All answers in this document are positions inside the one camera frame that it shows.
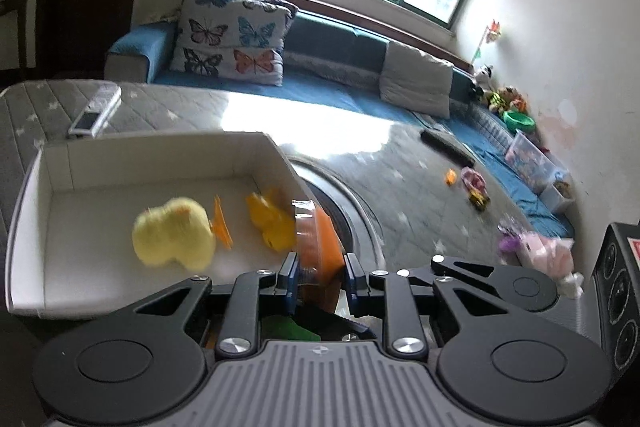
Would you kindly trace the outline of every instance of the speaker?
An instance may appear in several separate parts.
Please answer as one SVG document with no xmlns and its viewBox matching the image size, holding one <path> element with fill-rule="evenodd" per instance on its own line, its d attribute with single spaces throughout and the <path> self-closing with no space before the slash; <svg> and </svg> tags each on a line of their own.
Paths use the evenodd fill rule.
<svg viewBox="0 0 640 427">
<path fill-rule="evenodd" d="M 598 413 L 605 426 L 640 425 L 640 226 L 612 223 L 593 274 L 602 349 L 613 367 L 612 387 Z"/>
</svg>

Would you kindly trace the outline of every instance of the white plastic container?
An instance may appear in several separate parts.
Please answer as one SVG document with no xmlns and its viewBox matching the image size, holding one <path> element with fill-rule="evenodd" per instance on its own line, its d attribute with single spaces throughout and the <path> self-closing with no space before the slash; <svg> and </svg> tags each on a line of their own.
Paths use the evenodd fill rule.
<svg viewBox="0 0 640 427">
<path fill-rule="evenodd" d="M 551 160 L 520 130 L 517 131 L 504 159 L 535 194 L 545 190 L 553 181 L 557 170 Z"/>
<path fill-rule="evenodd" d="M 564 214 L 564 211 L 574 203 L 574 198 L 565 198 L 553 184 L 548 184 L 545 190 L 540 194 L 540 201 L 542 201 L 546 208 L 548 208 L 553 214 Z"/>
<path fill-rule="evenodd" d="M 185 196 L 211 217 L 222 200 L 234 245 L 216 249 L 201 275 L 232 283 L 280 268 L 245 197 L 281 190 L 313 200 L 280 149 L 261 133 L 118 134 L 47 144 L 25 178 L 10 229 L 5 268 L 10 312 L 51 318 L 114 311 L 194 275 L 178 263 L 144 266 L 133 250 L 136 216 Z"/>
</svg>

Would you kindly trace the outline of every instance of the black robotic claw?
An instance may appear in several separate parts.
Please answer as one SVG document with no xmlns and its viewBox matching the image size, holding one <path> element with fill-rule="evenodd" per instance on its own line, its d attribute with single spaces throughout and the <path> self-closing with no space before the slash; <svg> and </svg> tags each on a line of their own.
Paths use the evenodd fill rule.
<svg viewBox="0 0 640 427">
<path fill-rule="evenodd" d="M 591 341 L 532 313 L 558 298 L 545 275 L 439 255 L 367 276 L 354 254 L 344 261 L 350 312 L 382 319 L 381 338 L 300 305 L 295 253 L 279 272 L 244 273 L 234 285 L 193 277 L 44 346 L 33 382 L 57 417 L 49 426 L 279 426 L 309 415 L 335 427 L 368 424 L 363 415 L 380 427 L 445 416 L 473 427 L 590 425 L 584 415 L 608 389 L 609 363 Z M 265 341 L 268 315 L 332 333 Z M 431 352 L 421 315 L 437 341 Z"/>
</svg>

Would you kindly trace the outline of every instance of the white remote control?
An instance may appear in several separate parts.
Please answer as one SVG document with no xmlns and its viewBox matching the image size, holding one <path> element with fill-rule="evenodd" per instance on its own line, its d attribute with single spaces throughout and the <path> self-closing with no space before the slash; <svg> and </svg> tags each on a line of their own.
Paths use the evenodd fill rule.
<svg viewBox="0 0 640 427">
<path fill-rule="evenodd" d="M 100 86 L 69 128 L 70 137 L 95 137 L 120 106 L 122 89 L 117 84 Z"/>
</svg>

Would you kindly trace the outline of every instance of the blue sofa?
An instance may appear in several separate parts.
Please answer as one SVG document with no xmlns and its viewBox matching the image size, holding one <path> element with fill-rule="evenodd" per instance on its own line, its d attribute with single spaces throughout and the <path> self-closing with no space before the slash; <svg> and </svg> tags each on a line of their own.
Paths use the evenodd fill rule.
<svg viewBox="0 0 640 427">
<path fill-rule="evenodd" d="M 133 29 L 109 49 L 105 79 L 244 92 L 317 103 L 418 126 L 429 125 L 423 115 L 380 99 L 378 79 L 388 39 L 362 28 L 299 11 L 285 40 L 282 87 L 169 70 L 175 33 L 176 24 L 169 22 Z M 553 216 L 508 168 L 502 161 L 504 150 L 500 143 L 478 124 L 478 118 L 473 118 L 479 110 L 479 106 L 472 103 L 473 87 L 468 73 L 453 69 L 449 94 L 452 118 L 441 123 L 482 158 L 536 230 L 546 235 L 573 237 L 570 223 Z M 500 136 L 500 140 L 505 139 L 508 140 L 508 133 L 507 137 Z"/>
</svg>

